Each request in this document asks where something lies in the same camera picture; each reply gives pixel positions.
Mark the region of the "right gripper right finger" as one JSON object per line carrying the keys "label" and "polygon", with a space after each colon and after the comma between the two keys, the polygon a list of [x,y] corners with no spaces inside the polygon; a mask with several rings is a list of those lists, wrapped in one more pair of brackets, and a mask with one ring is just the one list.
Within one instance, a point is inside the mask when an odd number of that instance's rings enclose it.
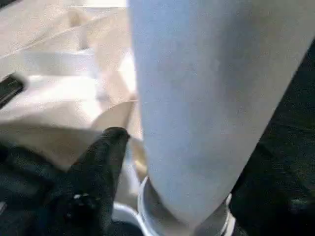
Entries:
{"label": "right gripper right finger", "polygon": [[313,236],[315,197],[288,166],[258,144],[232,191],[235,236]]}

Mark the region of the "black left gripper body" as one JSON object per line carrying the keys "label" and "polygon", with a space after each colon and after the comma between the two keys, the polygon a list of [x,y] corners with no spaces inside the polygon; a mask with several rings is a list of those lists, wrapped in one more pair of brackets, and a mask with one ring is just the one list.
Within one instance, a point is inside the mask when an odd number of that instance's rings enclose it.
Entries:
{"label": "black left gripper body", "polygon": [[26,87],[26,82],[16,74],[9,74],[0,82],[0,106],[4,107]]}

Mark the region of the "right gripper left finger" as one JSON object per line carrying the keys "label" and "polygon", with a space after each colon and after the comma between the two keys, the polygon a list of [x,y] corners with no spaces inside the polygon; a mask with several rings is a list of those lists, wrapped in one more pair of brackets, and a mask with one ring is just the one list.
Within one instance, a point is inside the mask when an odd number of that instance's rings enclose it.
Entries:
{"label": "right gripper left finger", "polygon": [[49,192],[45,236],[105,236],[130,135],[110,127],[92,143]]}

